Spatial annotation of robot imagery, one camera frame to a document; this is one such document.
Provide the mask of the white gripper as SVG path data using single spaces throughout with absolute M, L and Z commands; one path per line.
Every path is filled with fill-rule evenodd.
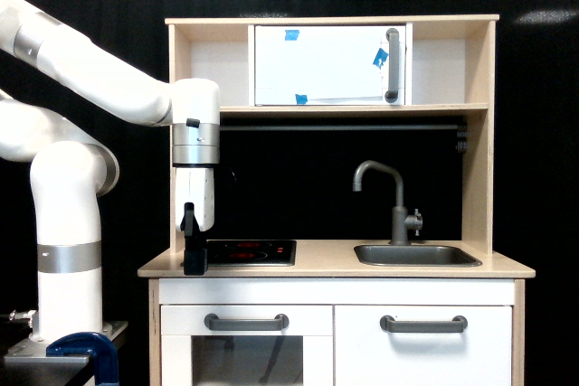
M 202 276 L 208 269 L 206 238 L 214 226 L 213 168 L 176 168 L 176 229 L 185 239 L 186 276 Z

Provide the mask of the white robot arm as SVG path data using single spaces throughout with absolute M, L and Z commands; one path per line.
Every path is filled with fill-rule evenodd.
M 1 0 L 1 48 L 110 114 L 172 129 L 176 228 L 185 271 L 207 268 L 204 235 L 214 224 L 220 91 L 211 80 L 156 80 L 25 0 Z M 36 339 L 54 342 L 103 327 L 98 199 L 119 179 L 103 144 L 65 117 L 1 97 L 1 156 L 30 164 L 37 240 Z

